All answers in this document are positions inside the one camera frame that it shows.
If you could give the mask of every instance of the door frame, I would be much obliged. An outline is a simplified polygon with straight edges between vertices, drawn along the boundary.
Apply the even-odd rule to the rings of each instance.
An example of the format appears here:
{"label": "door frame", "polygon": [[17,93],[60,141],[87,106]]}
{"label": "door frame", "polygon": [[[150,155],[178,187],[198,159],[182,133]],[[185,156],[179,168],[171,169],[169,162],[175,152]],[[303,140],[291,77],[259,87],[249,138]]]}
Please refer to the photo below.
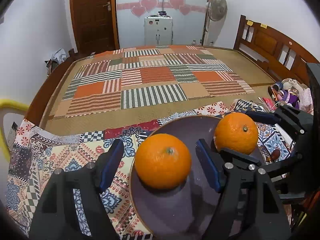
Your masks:
{"label": "door frame", "polygon": [[[115,48],[119,49],[119,39],[118,39],[118,26],[117,26],[117,15],[116,15],[116,0],[111,0],[111,13],[112,13],[112,27],[113,27],[113,37],[115,42]],[[77,49],[79,50],[79,38],[78,38],[78,32],[77,26],[75,24],[75,15],[73,12],[73,0],[69,0],[70,3],[70,13],[71,13],[71,22],[72,22],[72,30],[73,34],[76,40]]]}

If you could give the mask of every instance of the door handle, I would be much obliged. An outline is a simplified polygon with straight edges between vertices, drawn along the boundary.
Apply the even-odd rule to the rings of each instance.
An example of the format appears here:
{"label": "door handle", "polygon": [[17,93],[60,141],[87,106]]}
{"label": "door handle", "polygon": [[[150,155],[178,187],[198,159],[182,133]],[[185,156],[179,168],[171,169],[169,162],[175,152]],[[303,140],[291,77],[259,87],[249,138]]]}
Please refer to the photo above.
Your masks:
{"label": "door handle", "polygon": [[106,7],[108,8],[108,11],[111,11],[111,3],[110,2],[107,2],[107,4],[103,5],[103,7]]}

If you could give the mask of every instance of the wooden door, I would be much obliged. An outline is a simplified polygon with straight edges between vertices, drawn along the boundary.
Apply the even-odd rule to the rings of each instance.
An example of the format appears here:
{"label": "wooden door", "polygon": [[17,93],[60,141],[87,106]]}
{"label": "wooden door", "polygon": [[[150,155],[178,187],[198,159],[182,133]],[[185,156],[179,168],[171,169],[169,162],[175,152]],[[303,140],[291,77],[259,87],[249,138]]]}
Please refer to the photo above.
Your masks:
{"label": "wooden door", "polygon": [[115,0],[70,0],[70,9],[80,53],[118,49]]}

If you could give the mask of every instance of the patterned tablecloth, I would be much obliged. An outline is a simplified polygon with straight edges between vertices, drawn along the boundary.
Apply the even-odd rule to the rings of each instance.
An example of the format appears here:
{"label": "patterned tablecloth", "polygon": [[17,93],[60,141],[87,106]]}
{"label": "patterned tablecloth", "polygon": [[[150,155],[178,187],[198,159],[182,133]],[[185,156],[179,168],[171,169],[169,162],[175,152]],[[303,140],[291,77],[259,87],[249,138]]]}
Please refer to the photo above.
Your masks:
{"label": "patterned tablecloth", "polygon": [[254,93],[237,73],[198,46],[119,49],[76,66],[53,119]]}
{"label": "patterned tablecloth", "polygon": [[[150,122],[65,137],[52,135],[28,120],[23,120],[18,129],[9,166],[6,195],[8,211],[28,234],[38,200],[52,172],[58,167],[65,171],[77,170],[87,162],[95,161],[101,153],[109,149],[115,138],[120,138],[124,143],[124,156],[111,187],[101,194],[101,199],[121,237],[139,235],[138,239],[140,236],[150,239],[152,235],[137,216],[129,196],[129,172],[138,146],[151,131],[173,119],[197,114],[222,117],[232,111],[246,110],[262,111],[253,103],[237,99],[229,110],[222,102],[218,102]],[[257,123],[257,127],[258,146],[265,160],[275,148],[281,151],[279,159],[289,155],[284,140],[274,127],[261,123]],[[91,235],[79,190],[74,190],[74,199],[80,228],[84,234]]]}

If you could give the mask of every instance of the fan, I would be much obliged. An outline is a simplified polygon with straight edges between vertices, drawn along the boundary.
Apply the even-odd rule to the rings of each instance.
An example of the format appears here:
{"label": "fan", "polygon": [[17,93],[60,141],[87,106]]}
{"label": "fan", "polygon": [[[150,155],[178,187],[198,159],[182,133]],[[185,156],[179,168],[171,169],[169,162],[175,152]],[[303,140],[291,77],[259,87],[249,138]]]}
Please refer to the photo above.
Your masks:
{"label": "fan", "polygon": [[210,20],[217,22],[221,20],[227,14],[228,6],[226,0],[210,0],[207,3],[206,17],[204,22],[204,33],[202,37],[202,45],[204,43],[204,39],[206,38],[206,34],[209,30],[210,21],[208,21],[208,17]]}

